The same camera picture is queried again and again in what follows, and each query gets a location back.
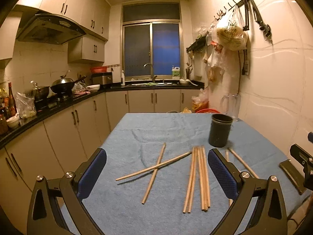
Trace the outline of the lower white cabinets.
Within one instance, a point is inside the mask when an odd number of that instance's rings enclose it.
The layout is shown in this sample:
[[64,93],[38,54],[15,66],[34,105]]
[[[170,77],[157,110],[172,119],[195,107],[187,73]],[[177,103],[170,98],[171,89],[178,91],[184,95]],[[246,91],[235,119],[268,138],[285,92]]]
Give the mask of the lower white cabinets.
[[16,129],[1,136],[1,208],[19,232],[27,230],[38,174],[59,178],[101,147],[108,158],[104,174],[113,180],[154,165],[163,144],[164,160],[202,144],[204,128],[196,114],[131,113],[111,129],[104,100],[101,93],[40,118],[20,119]]

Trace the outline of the black wok with lid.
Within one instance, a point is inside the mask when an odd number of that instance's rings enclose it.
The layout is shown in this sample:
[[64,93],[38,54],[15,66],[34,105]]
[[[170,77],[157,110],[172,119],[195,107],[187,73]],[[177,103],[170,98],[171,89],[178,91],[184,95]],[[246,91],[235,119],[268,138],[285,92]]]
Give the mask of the black wok with lid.
[[52,92],[55,94],[63,94],[70,96],[72,94],[72,89],[75,85],[75,83],[82,82],[86,79],[86,76],[81,76],[77,80],[73,80],[71,78],[67,77],[67,73],[65,75],[60,76],[60,79],[54,81],[50,87]]

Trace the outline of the kitchen window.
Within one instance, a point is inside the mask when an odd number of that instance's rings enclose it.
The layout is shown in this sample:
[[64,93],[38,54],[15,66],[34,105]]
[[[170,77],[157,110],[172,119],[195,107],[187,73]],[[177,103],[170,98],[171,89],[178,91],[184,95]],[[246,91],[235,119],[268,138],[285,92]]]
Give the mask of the kitchen window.
[[181,18],[177,2],[137,3],[122,8],[122,62],[128,79],[171,78],[181,67]]

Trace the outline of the red plastic basin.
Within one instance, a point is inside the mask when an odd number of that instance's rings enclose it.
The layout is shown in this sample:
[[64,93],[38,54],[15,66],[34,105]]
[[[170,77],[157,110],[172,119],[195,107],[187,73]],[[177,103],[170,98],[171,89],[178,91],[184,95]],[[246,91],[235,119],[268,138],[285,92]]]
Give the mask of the red plastic basin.
[[196,111],[197,114],[219,114],[220,112],[216,109],[210,109],[210,108],[206,108],[206,109],[201,109]]

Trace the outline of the blue table cloth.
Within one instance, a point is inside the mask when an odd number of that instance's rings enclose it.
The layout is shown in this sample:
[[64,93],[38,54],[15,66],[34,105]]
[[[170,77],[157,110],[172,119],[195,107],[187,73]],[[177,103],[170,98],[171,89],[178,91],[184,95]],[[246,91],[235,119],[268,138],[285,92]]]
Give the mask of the blue table cloth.
[[209,234],[229,208],[213,173],[209,174],[211,206],[201,210],[195,186],[192,211],[183,213],[191,157],[157,172],[148,199],[151,174],[126,179],[127,174],[188,153],[202,145],[207,151],[209,114],[126,114],[102,147],[107,163],[88,198],[82,201],[105,234]]

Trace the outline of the wooden chopstick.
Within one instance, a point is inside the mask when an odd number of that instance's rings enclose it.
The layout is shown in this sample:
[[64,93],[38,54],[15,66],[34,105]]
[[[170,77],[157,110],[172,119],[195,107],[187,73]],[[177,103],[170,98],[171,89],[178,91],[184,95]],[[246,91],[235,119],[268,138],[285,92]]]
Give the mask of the wooden chopstick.
[[[157,164],[160,164],[160,163],[161,163],[161,160],[162,160],[162,157],[163,157],[165,148],[166,148],[166,143],[163,143],[163,146],[162,146],[162,148],[161,148],[159,157],[158,157],[157,162],[156,162]],[[152,189],[154,180],[155,180],[156,175],[157,175],[157,171],[158,171],[158,168],[154,169],[154,171],[153,171],[153,173],[152,173],[152,177],[151,177],[151,179],[150,179],[150,181],[149,181],[147,190],[146,190],[145,195],[144,195],[144,197],[143,197],[143,199],[142,199],[142,201],[141,201],[141,203],[142,203],[143,205],[145,204],[145,202],[146,202],[146,200],[147,200],[147,198],[148,198],[148,195],[149,195],[149,193],[150,193],[150,191],[151,191],[151,189]]]
[[167,160],[167,161],[165,161],[165,162],[161,162],[161,163],[156,164],[156,165],[153,165],[153,166],[151,166],[151,167],[148,167],[148,168],[142,169],[142,170],[140,170],[140,171],[134,172],[134,173],[132,173],[132,174],[128,174],[128,175],[126,175],[126,176],[122,176],[122,177],[116,178],[115,181],[124,180],[124,179],[130,178],[130,177],[134,177],[134,176],[143,174],[143,173],[145,173],[145,172],[148,172],[148,171],[151,171],[151,170],[154,170],[154,169],[161,168],[161,167],[163,167],[163,166],[165,166],[165,165],[169,165],[169,164],[174,163],[174,162],[176,162],[176,161],[178,161],[178,160],[181,160],[181,159],[183,159],[183,158],[185,158],[185,157],[191,155],[191,153],[192,153],[192,151],[186,152],[186,153],[181,154],[181,155],[179,155],[179,156],[177,156],[177,157],[174,157],[174,158],[172,158],[172,159],[169,159],[169,160]]
[[202,146],[202,157],[203,157],[203,172],[204,172],[204,186],[205,186],[205,210],[208,211],[209,208],[211,207],[211,202],[210,202],[210,184],[209,184],[209,172],[207,168],[207,159],[205,156],[205,147]]
[[[227,162],[229,162],[229,150],[228,149],[225,150],[225,158]],[[233,200],[229,198],[228,201],[229,201],[229,207],[230,207],[232,205]]]
[[198,159],[198,173],[199,173],[199,181],[200,181],[200,198],[201,198],[201,210],[205,210],[204,204],[204,191],[203,191],[203,178],[202,178],[202,163],[201,163],[201,149],[197,147],[197,159]]
[[187,213],[187,207],[189,204],[189,198],[190,198],[190,194],[191,194],[193,168],[194,168],[194,163],[195,163],[195,152],[196,152],[195,147],[193,147],[192,148],[191,166],[190,166],[190,171],[189,171],[188,186],[187,186],[186,197],[185,197],[185,202],[184,202],[184,206],[183,206],[183,214]]
[[197,147],[194,147],[193,162],[192,162],[192,183],[191,183],[191,192],[189,196],[188,213],[191,213],[192,211],[195,180],[196,180],[196,163],[197,163]]
[[233,156],[253,175],[254,178],[259,178],[255,171],[240,157],[233,149],[230,147],[228,150],[233,154]]
[[200,156],[202,211],[207,212],[209,209],[209,206],[208,206],[208,202],[207,202],[206,175],[205,175],[204,154],[203,154],[203,147],[202,146],[200,146],[200,149],[199,149],[199,156]]

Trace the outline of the white detergent jug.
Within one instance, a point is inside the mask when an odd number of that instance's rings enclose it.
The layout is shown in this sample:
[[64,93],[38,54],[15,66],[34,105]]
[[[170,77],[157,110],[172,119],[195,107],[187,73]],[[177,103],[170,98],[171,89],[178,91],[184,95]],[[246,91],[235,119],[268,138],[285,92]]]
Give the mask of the white detergent jug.
[[180,79],[180,67],[172,66],[171,76],[173,80],[179,80]]

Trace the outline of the white bowl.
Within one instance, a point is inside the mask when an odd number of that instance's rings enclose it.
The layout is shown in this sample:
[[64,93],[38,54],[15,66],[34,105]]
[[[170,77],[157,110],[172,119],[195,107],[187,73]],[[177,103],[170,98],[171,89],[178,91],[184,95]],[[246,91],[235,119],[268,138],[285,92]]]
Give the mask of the white bowl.
[[100,85],[99,84],[89,85],[86,87],[86,89],[91,93],[97,92],[100,90]]

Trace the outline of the black wall shelf rack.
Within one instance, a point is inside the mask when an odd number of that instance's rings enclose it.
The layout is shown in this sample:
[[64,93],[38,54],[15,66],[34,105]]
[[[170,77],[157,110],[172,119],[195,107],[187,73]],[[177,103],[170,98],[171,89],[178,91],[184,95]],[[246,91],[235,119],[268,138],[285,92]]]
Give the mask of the black wall shelf rack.
[[200,38],[197,38],[194,43],[192,43],[188,48],[186,48],[186,52],[196,54],[198,52],[201,52],[205,46],[206,46],[206,36],[202,36]]

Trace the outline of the hanging plastic bag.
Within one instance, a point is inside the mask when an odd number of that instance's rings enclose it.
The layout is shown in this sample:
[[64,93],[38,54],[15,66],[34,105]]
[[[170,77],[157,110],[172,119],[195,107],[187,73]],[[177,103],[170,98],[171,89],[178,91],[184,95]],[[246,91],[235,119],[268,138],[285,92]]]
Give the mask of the hanging plastic bag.
[[248,35],[243,28],[244,20],[236,5],[218,21],[212,32],[212,40],[232,51],[244,50]]

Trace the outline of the black perforated utensil cup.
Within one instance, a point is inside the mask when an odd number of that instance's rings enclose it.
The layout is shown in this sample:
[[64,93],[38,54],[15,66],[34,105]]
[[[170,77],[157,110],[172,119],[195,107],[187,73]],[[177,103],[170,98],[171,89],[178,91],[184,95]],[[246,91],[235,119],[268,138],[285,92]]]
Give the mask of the black perforated utensil cup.
[[214,147],[224,147],[227,144],[233,119],[224,114],[212,114],[209,144]]

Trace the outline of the silver toaster box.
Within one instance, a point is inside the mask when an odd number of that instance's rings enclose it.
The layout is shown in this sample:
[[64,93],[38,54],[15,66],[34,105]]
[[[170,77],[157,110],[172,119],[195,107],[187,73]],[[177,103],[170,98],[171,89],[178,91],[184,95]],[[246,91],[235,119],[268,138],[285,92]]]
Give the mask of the silver toaster box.
[[113,84],[112,72],[92,74],[91,79],[93,84],[99,85]]

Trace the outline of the small steel pot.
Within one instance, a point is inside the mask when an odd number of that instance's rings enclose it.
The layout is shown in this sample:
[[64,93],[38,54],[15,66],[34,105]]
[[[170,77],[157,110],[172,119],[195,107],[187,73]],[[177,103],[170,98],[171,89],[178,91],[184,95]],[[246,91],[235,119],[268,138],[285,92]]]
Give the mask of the small steel pot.
[[39,86],[37,82],[35,81],[30,81],[30,83],[33,85],[32,93],[36,101],[39,101],[48,97],[49,90],[50,90],[49,86]]

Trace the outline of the white cabinets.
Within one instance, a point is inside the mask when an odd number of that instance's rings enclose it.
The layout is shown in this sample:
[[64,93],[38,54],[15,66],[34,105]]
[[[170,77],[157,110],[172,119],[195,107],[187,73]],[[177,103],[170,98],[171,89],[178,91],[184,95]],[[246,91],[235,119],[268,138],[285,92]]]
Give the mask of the white cabinets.
[[16,8],[24,12],[19,30],[38,13],[58,14],[75,21],[86,35],[65,43],[68,45],[68,62],[104,62],[110,15],[106,0],[19,0]]
[[101,147],[108,158],[104,174],[113,180],[154,165],[163,144],[164,160],[202,144],[204,128],[196,114],[131,113],[111,129],[104,100],[101,93],[40,118],[20,119],[16,129],[1,136],[1,208],[19,232],[27,230],[38,174],[59,178]]

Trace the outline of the upper white cabinets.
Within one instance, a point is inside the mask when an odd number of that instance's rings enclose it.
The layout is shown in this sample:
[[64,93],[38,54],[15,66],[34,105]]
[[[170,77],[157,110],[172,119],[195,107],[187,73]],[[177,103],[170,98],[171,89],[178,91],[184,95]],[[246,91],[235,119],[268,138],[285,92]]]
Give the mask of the upper white cabinets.
[[104,62],[110,15],[106,0],[19,0],[16,8],[24,12],[19,30],[38,13],[58,14],[75,21],[86,35],[65,43],[68,45],[68,62]]

